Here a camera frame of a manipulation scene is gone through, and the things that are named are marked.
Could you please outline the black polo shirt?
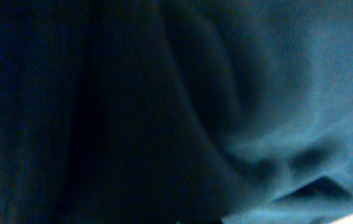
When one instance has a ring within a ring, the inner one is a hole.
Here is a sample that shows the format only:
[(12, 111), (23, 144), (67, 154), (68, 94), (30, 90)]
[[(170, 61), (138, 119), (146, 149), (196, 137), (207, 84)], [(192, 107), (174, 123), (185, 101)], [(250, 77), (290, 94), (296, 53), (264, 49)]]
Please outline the black polo shirt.
[(0, 1), (0, 223), (353, 214), (353, 1)]

